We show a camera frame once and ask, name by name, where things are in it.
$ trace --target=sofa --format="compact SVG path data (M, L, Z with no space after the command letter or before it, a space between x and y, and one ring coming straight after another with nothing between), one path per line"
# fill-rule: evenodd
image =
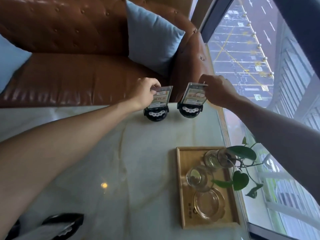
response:
M186 32L168 77L128 58L124 0L0 0L0 34L32 52L0 94L0 108L110 105L141 77L172 85L170 101L178 102L189 82L211 73L201 34L174 8L131 1Z

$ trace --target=throw pillow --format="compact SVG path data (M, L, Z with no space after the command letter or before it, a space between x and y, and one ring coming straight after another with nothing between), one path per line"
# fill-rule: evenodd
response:
M0 93L9 83L13 73L20 68L32 53L15 47L0 34Z
M168 76L169 64L185 31L126 0L129 59Z

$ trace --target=tufted sofa backrest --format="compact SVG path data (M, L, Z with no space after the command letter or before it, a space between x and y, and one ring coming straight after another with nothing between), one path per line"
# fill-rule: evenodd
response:
M186 31L194 25L162 4L131 0ZM0 0L0 34L30 52L128 55L124 0Z

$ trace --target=white road arrow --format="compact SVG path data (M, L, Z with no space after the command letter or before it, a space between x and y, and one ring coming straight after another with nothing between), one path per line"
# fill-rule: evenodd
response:
M267 35L267 33L266 33L266 31L263 31L264 32L264 34L266 35L266 39L268 40L268 42L271 44L271 40L270 40L270 38L268 37L268 35Z
M266 0L269 3L269 6L271 7L271 9L273 9L273 7L271 6L270 0Z
M252 2L251 2L251 0L249 0L249 4L251 5L251 7L252 7Z

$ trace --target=sofa armrest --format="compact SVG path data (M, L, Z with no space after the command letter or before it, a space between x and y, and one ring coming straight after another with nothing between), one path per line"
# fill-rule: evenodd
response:
M178 48L170 75L170 102L180 101L188 83L197 83L202 74L213 75L213 69L201 34L195 30L186 45Z

